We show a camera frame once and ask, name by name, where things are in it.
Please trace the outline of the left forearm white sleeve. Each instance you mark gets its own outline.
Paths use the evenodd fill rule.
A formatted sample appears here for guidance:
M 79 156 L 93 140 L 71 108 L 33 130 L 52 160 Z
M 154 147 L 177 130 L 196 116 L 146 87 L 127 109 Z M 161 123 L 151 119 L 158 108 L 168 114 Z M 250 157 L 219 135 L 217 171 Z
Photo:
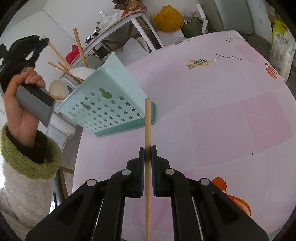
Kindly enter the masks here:
M 4 186 L 1 213 L 21 239 L 50 213 L 53 178 L 62 152 L 54 140 L 37 131 L 35 144 L 20 144 L 7 126 L 1 130 Z

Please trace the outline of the person's left hand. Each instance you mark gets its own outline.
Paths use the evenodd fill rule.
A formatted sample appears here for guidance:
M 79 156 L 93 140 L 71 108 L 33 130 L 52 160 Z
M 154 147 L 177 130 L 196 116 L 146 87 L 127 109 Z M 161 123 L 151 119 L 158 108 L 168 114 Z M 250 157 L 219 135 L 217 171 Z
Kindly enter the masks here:
M 22 83 L 45 87 L 45 82 L 32 67 L 28 67 L 25 72 L 12 77 L 3 97 L 9 132 L 20 144 L 32 148 L 39 121 L 21 107 L 16 99 L 16 91 Z

